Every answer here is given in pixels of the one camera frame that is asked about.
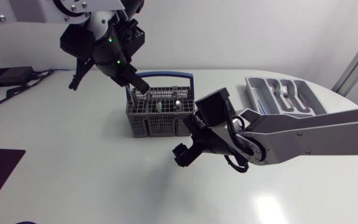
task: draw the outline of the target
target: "power adapter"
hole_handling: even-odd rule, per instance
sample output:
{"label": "power adapter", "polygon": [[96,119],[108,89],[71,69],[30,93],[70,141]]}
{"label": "power adapter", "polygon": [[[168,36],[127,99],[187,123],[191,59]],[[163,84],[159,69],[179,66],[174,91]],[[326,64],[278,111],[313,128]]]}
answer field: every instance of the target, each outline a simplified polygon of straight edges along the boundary
{"label": "power adapter", "polygon": [[26,85],[33,73],[31,66],[0,68],[0,86]]}

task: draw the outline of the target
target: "white wall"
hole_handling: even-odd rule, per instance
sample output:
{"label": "white wall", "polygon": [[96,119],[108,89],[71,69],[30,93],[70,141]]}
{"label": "white wall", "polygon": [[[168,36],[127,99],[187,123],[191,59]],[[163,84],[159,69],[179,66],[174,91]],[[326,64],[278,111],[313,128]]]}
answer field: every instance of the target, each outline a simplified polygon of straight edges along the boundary
{"label": "white wall", "polygon": [[[138,69],[260,69],[331,88],[358,51],[358,0],[146,0]],[[0,26],[0,67],[75,68],[66,25]]]}

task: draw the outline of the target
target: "cutlery basket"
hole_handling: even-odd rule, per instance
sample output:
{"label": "cutlery basket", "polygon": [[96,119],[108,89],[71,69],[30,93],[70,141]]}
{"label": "cutlery basket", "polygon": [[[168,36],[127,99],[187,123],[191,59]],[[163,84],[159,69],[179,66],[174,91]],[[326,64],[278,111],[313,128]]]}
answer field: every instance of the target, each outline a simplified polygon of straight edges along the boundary
{"label": "cutlery basket", "polygon": [[[134,137],[190,136],[183,118],[195,109],[193,75],[182,72],[144,72],[137,75],[142,78],[188,78],[190,86],[152,87],[145,94],[127,86],[126,115]],[[177,100],[182,104],[180,110],[175,108]]]}

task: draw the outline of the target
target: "gray cutlery tray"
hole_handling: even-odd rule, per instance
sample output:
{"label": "gray cutlery tray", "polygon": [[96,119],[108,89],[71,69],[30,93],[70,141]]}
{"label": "gray cutlery tray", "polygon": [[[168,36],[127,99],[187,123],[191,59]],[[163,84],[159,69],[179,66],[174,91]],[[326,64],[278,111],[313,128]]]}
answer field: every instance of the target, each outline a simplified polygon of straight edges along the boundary
{"label": "gray cutlery tray", "polygon": [[[290,114],[302,118],[327,113],[302,80],[246,77],[246,82],[252,106],[261,114]],[[284,85],[287,86],[287,97],[284,97]]]}

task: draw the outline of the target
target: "blue basket handle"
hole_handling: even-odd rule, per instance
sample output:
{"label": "blue basket handle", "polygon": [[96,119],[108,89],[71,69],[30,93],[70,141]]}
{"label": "blue basket handle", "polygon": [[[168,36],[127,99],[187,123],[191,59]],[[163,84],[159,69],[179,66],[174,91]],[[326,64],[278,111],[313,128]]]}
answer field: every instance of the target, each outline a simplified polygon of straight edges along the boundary
{"label": "blue basket handle", "polygon": [[[178,77],[178,78],[188,78],[190,80],[190,98],[194,100],[194,81],[193,75],[190,73],[184,72],[140,72],[137,76],[141,78],[146,77]],[[128,92],[128,88],[126,88],[127,92],[127,101],[131,100],[131,94]]]}

